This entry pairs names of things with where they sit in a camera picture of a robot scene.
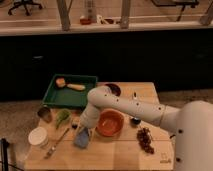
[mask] green plastic tray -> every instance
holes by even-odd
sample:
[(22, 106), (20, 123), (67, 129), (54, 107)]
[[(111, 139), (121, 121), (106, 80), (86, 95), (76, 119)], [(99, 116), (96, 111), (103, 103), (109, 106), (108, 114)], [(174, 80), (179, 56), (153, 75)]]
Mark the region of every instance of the green plastic tray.
[[(83, 84), (86, 89), (76, 91), (67, 87), (58, 88), (55, 80), (63, 77), (66, 83)], [(57, 108), (84, 109), (87, 105), (88, 92), (96, 87), (96, 76), (55, 74), (43, 98), (43, 105)]]

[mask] black wall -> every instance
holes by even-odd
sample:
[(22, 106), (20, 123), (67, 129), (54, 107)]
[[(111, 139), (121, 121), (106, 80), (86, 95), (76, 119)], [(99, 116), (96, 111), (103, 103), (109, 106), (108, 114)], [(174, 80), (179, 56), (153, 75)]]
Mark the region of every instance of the black wall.
[(0, 37), (0, 100), (42, 98), (54, 73), (213, 87), (213, 30)]

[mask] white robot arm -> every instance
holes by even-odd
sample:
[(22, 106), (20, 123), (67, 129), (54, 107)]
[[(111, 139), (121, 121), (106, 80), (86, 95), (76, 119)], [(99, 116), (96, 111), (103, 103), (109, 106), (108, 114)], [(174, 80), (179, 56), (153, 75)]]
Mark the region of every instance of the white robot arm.
[(100, 109), (113, 108), (176, 134), (175, 171), (213, 171), (213, 105), (196, 101), (182, 109), (114, 96), (107, 86), (88, 93), (80, 117), (84, 127), (97, 125)]

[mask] dark red grapes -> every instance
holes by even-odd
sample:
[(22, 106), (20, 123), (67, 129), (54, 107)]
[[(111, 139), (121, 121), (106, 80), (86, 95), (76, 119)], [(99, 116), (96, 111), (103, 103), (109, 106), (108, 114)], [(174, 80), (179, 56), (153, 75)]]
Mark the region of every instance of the dark red grapes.
[(146, 152), (150, 154), (154, 154), (154, 148), (151, 147), (151, 136), (150, 136), (150, 130), (149, 128), (142, 128), (137, 133), (137, 139), (139, 141), (139, 144), (141, 148)]

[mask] office chair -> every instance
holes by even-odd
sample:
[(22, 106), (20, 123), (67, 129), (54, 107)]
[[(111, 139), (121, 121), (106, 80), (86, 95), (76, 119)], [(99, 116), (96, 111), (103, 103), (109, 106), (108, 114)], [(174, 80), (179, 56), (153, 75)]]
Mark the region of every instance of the office chair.
[(37, 5), (39, 7), (39, 9), (42, 9), (42, 5), (39, 4), (39, 3), (33, 2), (33, 0), (18, 0), (18, 1), (16, 0), (16, 1), (14, 1), (14, 6), (9, 9), (8, 14), (12, 15), (12, 10), (14, 10), (14, 9), (16, 9), (16, 8), (22, 6), (22, 5), (24, 6), (24, 8), (26, 10), (26, 15), (27, 16), (30, 15), (30, 13), (29, 13), (29, 11), (27, 9), (27, 5)]
[(179, 16), (177, 17), (176, 21), (180, 21), (182, 14), (186, 8), (186, 6), (190, 6), (191, 8), (195, 8), (199, 5), (198, 0), (152, 0), (153, 4), (156, 7), (175, 7), (175, 6), (182, 6)]

